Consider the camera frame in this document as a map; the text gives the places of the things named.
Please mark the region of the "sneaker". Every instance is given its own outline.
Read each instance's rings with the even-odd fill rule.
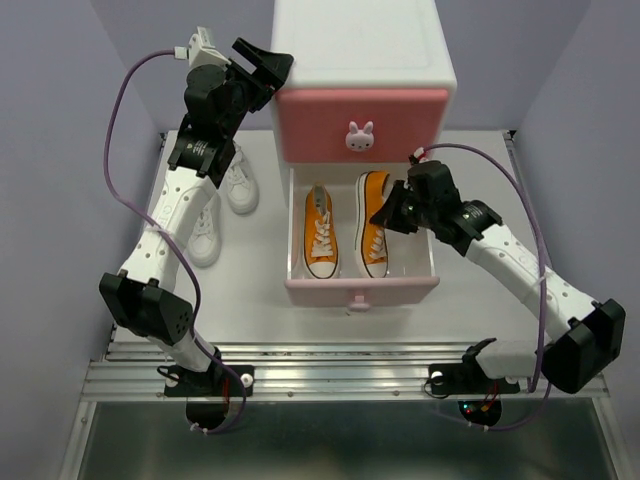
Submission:
[[[389,266],[384,228],[369,223],[384,204],[382,193],[388,179],[388,172],[367,172],[356,182],[356,263],[361,275],[367,278],[385,277]]]
[[[258,184],[240,146],[234,142],[236,154],[225,174],[229,206],[237,215],[247,215],[258,206]]]
[[[187,243],[187,254],[196,267],[207,268],[220,256],[220,195],[216,192],[200,212]]]
[[[304,260],[315,278],[338,275],[338,243],[333,228],[331,197],[316,183],[307,195],[304,216]]]

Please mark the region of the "drawer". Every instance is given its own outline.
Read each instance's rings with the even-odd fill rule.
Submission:
[[[448,101],[443,88],[285,89],[275,112],[281,155],[287,163],[405,163],[407,145],[436,140]],[[371,142],[348,141],[352,122]]]
[[[385,278],[362,278],[355,260],[356,189],[360,174],[386,170],[390,181],[406,178],[408,163],[291,165],[289,171],[289,237],[285,286],[293,304],[307,307],[344,306],[366,311],[374,306],[419,303],[439,283],[433,268],[429,235],[386,232],[389,270]],[[312,278],[304,265],[305,199],[315,182],[324,183],[333,203],[333,219],[340,257],[340,275]]]

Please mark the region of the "cable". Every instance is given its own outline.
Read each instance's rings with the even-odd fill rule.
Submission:
[[[120,90],[118,91],[118,95],[116,97],[116,101],[115,101],[115,103],[113,105],[113,110],[111,112],[111,117],[109,118],[109,125],[107,127],[107,135],[106,135],[106,138],[105,138],[105,141],[104,141],[104,151],[103,151],[103,154],[102,154],[102,169],[103,169],[103,173],[104,173],[104,180],[105,180],[105,182],[107,184],[107,188],[109,189],[109,192],[111,193],[113,198],[115,198],[119,203],[121,203],[122,205],[127,207],[133,213],[138,215],[140,218],[142,218],[149,225],[152,225],[153,227],[156,227],[156,229],[158,231],[158,234],[162,237],[162,239],[165,242],[167,242],[167,245],[169,245],[169,248],[171,249],[171,251],[176,255],[176,257],[180,261],[180,264],[186,270],[187,275],[189,276],[189,278],[191,279],[191,282],[193,283],[193,288],[196,291],[196,302],[195,302],[195,305],[194,305],[194,308],[193,308],[193,325],[195,325],[195,320],[196,320],[196,318],[198,316],[198,312],[200,311],[200,304],[201,304],[201,301],[202,301],[202,292],[200,290],[200,283],[198,282],[198,278],[196,277],[195,272],[193,271],[193,269],[189,265],[189,262],[187,261],[185,256],[180,251],[180,248],[178,247],[178,245],[176,245],[176,243],[172,240],[172,238],[169,235],[169,233],[166,230],[164,230],[153,218],[151,218],[151,216],[148,215],[147,212],[145,212],[144,210],[138,208],[132,202],[130,202],[129,200],[127,200],[125,198],[122,198],[120,196],[120,194],[118,193],[118,191],[115,189],[115,187],[113,185],[113,181],[111,180],[111,174],[109,173],[109,150],[111,148],[111,137],[113,136],[113,127],[114,127],[114,125],[116,123],[116,117],[118,116],[118,110],[120,110],[120,104],[122,103],[122,98],[124,97],[124,92],[127,89],[127,85],[129,84],[129,81],[131,80],[131,77],[136,72],[136,70],[138,70],[138,68],[140,68],[142,65],[147,63],[149,60],[152,60],[152,59],[157,58],[157,57],[174,56],[174,55],[175,55],[175,50],[173,50],[173,49],[171,49],[171,50],[159,50],[157,52],[150,53],[146,57],[143,57],[140,60],[138,60],[129,69],[129,71],[125,75],[124,80],[122,81],[122,85],[120,86]],[[245,404],[247,403],[247,391],[246,391],[246,389],[244,387],[244,384],[242,383],[242,380],[240,380],[240,376],[233,369],[231,369],[227,365],[225,365],[224,362],[222,362],[222,360],[219,360],[218,358],[216,358],[213,355],[213,353],[211,353],[209,351],[209,349],[207,349],[202,344],[202,342],[200,341],[200,339],[196,335],[195,329],[194,329],[193,326],[191,327],[189,333],[193,336],[196,346],[202,351],[202,353],[204,353],[209,358],[209,360],[211,360],[213,363],[215,363],[216,365],[218,365],[222,369],[224,369],[224,371],[228,375],[233,377],[233,379],[238,383],[238,385],[240,386],[241,391],[242,391],[242,403],[240,405],[240,409],[238,410],[238,413],[233,417],[233,419],[230,422],[228,422],[227,424],[223,423],[222,425],[220,425],[219,427],[217,427],[217,428],[215,428],[213,430],[200,429],[200,431],[202,431],[203,433],[205,433],[207,435],[208,434],[215,434],[215,433],[222,433],[222,432],[228,430],[229,428],[231,428],[240,419],[240,416],[242,415],[242,412],[244,411]]]
[[[471,147],[469,145],[463,145],[460,143],[435,143],[429,147],[426,147],[424,151],[428,152],[430,150],[437,150],[439,148],[456,148],[459,150],[466,150],[468,152],[475,153],[476,155],[480,155],[482,158],[489,161],[491,164],[493,164],[494,167],[500,170],[500,172],[502,172],[502,174],[505,177],[507,177],[507,180],[509,180],[509,183],[511,183],[511,186],[514,188],[514,190],[518,194],[518,197],[520,197],[520,202],[522,203],[522,206],[524,207],[524,211],[527,214],[527,218],[531,225],[531,231],[533,232],[533,238],[536,242],[536,251],[538,256],[538,278],[541,279],[540,281],[540,313],[538,316],[538,342],[537,342],[537,350],[536,350],[536,365],[535,365],[533,378],[531,382],[527,380],[527,391],[529,393],[533,393],[535,392],[536,387],[538,386],[538,380],[540,379],[540,373],[542,371],[542,356],[544,353],[544,333],[545,333],[545,327],[547,323],[547,279],[545,276],[546,256],[545,256],[545,250],[544,250],[544,238],[542,236],[542,231],[540,230],[540,226],[538,225],[538,220],[536,219],[536,216],[533,213],[533,208],[529,203],[529,200],[527,199],[527,196],[524,193],[522,186],[520,186],[520,184],[518,184],[516,179],[513,178],[513,176],[507,171],[507,169],[504,168],[502,165],[500,165],[500,163],[491,155],[483,152],[478,148]],[[547,400],[549,399],[550,393],[551,393],[551,383],[547,385],[547,390],[545,391],[545,394],[542,397],[542,402],[540,403],[538,408],[528,417],[525,417],[522,420],[519,420],[518,422],[513,423],[512,425],[506,425],[504,427],[482,427],[482,428],[484,430],[489,430],[493,432],[508,432],[528,424],[542,412]],[[461,422],[467,425],[469,424],[466,420],[451,417],[449,415],[442,414],[439,411],[434,413],[438,416],[448,418],[449,420],[452,420],[452,421]]]
[[[544,332],[547,324],[547,279],[545,277],[545,253],[544,253],[544,238],[542,236],[542,231],[540,230],[540,226],[538,225],[538,220],[536,219],[535,214],[533,213],[533,208],[527,199],[524,190],[518,184],[515,178],[504,168],[500,163],[493,158],[488,153],[483,152],[482,150],[471,147],[469,145],[463,145],[460,143],[435,143],[429,147],[424,149],[425,152],[430,150],[437,150],[439,148],[457,148],[459,150],[466,150],[471,153],[475,153],[476,155],[480,155],[485,160],[488,160],[496,167],[502,174],[507,177],[511,186],[515,189],[518,197],[520,197],[520,202],[524,207],[524,211],[527,214],[527,218],[529,219],[529,223],[531,224],[531,231],[533,232],[533,238],[536,242],[536,250],[538,254],[538,278],[540,281],[540,310],[538,315],[538,344],[536,350],[536,366],[533,371],[533,378],[531,382],[527,386],[527,390],[529,393],[533,393],[536,391],[536,387],[538,386],[538,380],[540,379],[540,372],[542,371],[542,356],[544,353]]]
[[[428,385],[429,385],[430,383],[431,383],[431,382],[430,382],[429,380],[427,380],[427,381],[425,382],[425,384],[424,384],[424,385],[422,385],[422,391],[423,391],[424,393],[426,393],[427,395],[429,395],[431,398],[435,398],[436,400],[446,400],[447,398],[449,398],[449,395],[434,395],[433,393],[431,393],[431,392],[429,391],[429,388],[428,388]]]
[[[484,405],[485,403],[487,403],[487,400],[489,399],[492,393],[494,394],[493,398],[496,398],[496,396],[498,395],[497,392],[498,392],[498,381],[495,380],[493,382],[493,385],[491,385],[491,389],[487,392],[484,399],[482,400],[481,405]]]
[[[482,410],[483,412],[486,412],[487,410],[489,410],[491,408],[491,405],[493,405],[496,402],[496,399],[498,398],[498,382],[497,381],[493,383],[493,398],[489,402],[489,405],[485,405],[485,403],[487,402],[487,399],[489,398],[489,395],[491,395],[491,392],[489,392],[489,394],[485,397],[485,399],[482,401],[482,404],[480,405],[480,410]]]
[[[225,378],[224,382],[222,382],[222,399],[224,400],[224,403],[227,404],[227,408],[229,407],[229,403],[230,403],[229,388],[230,388],[229,379]]]

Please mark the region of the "orange sneaker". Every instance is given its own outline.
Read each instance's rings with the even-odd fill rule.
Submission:
[[[366,172],[356,182],[356,263],[363,277],[383,278],[389,265],[384,228],[372,225],[369,220],[384,204],[384,187],[388,172]]]
[[[332,215],[331,197],[324,185],[316,183],[307,195],[304,216],[304,260],[314,278],[333,278],[339,273]]]

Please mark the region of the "screw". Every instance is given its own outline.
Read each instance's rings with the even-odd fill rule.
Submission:
[[[444,383],[444,375],[442,372],[436,370],[431,374],[429,381],[434,385],[442,385]]]
[[[248,373],[243,373],[240,376],[240,380],[242,381],[244,388],[249,388],[251,385],[253,385],[253,377]]]

